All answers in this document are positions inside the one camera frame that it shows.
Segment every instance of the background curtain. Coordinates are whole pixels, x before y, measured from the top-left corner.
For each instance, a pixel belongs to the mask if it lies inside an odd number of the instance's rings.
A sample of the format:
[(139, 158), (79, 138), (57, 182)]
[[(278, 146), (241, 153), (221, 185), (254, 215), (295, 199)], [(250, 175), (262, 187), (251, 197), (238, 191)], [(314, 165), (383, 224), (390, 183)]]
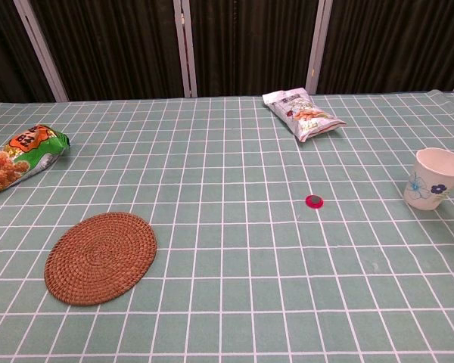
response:
[(0, 0), (0, 102), (50, 102), (54, 96), (12, 0)]
[(454, 88), (454, 0), (334, 0), (316, 93)]
[(190, 0), (199, 96), (304, 87), (317, 0)]
[(71, 101), (182, 97), (171, 0), (31, 0)]

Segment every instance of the flower print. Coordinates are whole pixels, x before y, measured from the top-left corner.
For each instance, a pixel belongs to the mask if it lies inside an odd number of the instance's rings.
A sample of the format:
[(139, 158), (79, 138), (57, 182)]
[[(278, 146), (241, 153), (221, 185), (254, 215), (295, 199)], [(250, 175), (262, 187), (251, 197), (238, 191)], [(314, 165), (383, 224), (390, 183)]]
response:
[(431, 193), (441, 194), (443, 191), (446, 191), (447, 187), (444, 184), (432, 185)]
[(416, 172), (414, 172), (414, 175), (410, 176), (409, 183), (406, 188), (408, 189), (409, 196), (412, 199), (427, 199), (431, 196), (424, 179), (417, 176)]

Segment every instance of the paper cup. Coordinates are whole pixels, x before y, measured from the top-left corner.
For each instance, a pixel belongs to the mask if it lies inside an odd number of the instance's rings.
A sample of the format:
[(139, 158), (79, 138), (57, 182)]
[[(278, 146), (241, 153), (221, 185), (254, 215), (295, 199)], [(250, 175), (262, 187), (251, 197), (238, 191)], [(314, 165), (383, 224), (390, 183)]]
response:
[(437, 147), (417, 151), (403, 199), (415, 208), (433, 210), (447, 198), (452, 188), (454, 153)]

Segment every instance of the round rattan coaster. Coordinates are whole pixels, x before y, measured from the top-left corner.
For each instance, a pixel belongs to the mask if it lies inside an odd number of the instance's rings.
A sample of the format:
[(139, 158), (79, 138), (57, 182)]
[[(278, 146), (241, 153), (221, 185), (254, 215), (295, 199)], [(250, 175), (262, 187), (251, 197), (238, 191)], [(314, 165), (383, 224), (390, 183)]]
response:
[(128, 213), (80, 222), (57, 242), (45, 263), (45, 284), (71, 305), (95, 305), (122, 295), (145, 274), (157, 252), (151, 226)]

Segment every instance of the chip bag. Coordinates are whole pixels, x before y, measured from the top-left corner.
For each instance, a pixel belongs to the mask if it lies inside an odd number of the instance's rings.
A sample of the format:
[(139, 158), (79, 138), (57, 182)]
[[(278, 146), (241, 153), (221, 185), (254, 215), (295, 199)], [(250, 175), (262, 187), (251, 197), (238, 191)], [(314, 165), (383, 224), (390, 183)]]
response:
[(48, 168), (69, 146), (66, 135), (44, 125), (15, 136), (0, 149), (0, 191)]
[(268, 93), (263, 100), (301, 142), (347, 124), (317, 108), (304, 88)]

